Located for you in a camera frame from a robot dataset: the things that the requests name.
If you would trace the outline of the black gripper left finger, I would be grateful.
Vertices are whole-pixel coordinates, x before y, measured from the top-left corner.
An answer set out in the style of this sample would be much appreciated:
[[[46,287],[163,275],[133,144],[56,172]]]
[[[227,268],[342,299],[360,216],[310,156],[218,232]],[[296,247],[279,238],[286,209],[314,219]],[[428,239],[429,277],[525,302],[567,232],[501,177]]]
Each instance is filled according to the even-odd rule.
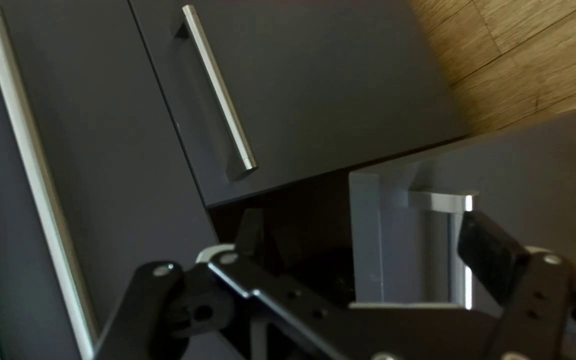
[[[288,208],[218,209],[218,234],[274,275],[342,303],[342,217]]]

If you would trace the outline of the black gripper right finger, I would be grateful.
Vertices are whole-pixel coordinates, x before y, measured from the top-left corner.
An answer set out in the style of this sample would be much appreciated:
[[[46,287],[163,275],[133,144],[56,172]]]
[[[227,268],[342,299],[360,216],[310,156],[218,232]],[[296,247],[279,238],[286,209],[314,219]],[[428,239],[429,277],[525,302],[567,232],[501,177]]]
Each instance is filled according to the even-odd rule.
[[[457,253],[501,306],[484,360],[559,360],[572,266],[552,252],[528,252],[481,212],[462,219]]]

